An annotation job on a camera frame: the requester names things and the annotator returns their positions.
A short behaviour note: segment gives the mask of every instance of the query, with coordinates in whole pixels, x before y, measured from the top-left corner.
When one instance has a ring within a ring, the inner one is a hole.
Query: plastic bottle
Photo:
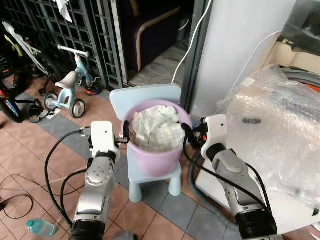
[[[30,233],[43,237],[51,237],[56,233],[56,226],[40,218],[29,220],[26,225]]]

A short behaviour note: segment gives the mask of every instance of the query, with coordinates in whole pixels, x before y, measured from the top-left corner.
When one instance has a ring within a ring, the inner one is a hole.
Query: plastic wrap
[[[253,165],[269,190],[320,206],[320,94],[269,66],[219,103],[227,147]]]

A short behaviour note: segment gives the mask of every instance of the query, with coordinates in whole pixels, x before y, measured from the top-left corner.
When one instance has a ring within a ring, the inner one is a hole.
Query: purple bucket
[[[180,123],[188,124],[192,128],[191,119],[186,111],[179,105],[166,100],[148,100],[130,109],[122,120],[121,129],[124,129],[124,122],[131,123],[135,113],[140,113],[143,110],[152,108],[157,105],[172,106],[180,114]],[[138,146],[129,142],[128,148],[132,149],[132,153],[136,159],[140,170],[152,177],[161,177],[170,174],[177,167],[179,158],[182,153],[182,146],[166,152],[148,152],[140,149]]]

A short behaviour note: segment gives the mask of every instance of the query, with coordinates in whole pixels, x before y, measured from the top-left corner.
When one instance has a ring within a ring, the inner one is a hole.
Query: white cloth
[[[136,133],[136,144],[148,152],[167,152],[180,147],[185,132],[180,114],[172,106],[157,105],[136,113],[131,126]]]
[[[64,19],[67,20],[68,22],[72,23],[72,19],[70,17],[70,14],[67,8],[67,3],[70,0],[52,0],[52,1],[58,5],[58,9],[62,17],[64,17]]]

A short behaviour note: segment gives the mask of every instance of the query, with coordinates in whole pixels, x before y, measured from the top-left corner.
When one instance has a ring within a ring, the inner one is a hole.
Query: metal grille
[[[123,87],[119,54],[108,0],[72,0],[68,4],[73,23],[66,21],[52,0],[3,0],[4,16],[19,31],[36,30],[41,47],[61,44],[88,51],[86,64],[94,75],[114,89]]]

